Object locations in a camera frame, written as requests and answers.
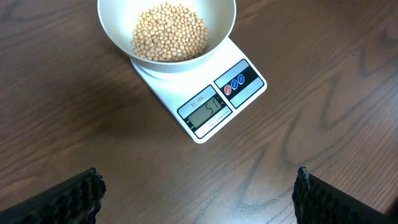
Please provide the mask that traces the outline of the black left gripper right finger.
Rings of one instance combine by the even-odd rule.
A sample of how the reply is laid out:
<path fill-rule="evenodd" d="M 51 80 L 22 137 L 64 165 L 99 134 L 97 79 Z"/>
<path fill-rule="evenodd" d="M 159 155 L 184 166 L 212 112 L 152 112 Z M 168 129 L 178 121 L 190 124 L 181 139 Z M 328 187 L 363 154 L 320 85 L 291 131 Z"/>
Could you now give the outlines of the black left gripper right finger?
<path fill-rule="evenodd" d="M 383 214 L 300 167 L 292 194 L 298 224 L 394 224 L 397 211 Z"/>

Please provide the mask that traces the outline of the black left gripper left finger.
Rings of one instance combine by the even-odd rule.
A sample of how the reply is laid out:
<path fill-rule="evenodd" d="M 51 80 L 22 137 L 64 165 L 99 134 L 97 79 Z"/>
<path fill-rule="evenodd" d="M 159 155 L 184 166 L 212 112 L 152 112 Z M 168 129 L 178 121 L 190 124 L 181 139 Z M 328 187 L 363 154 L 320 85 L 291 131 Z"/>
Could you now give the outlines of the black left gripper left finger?
<path fill-rule="evenodd" d="M 106 192 L 103 176 L 90 168 L 1 212 L 1 223 L 95 224 Z"/>

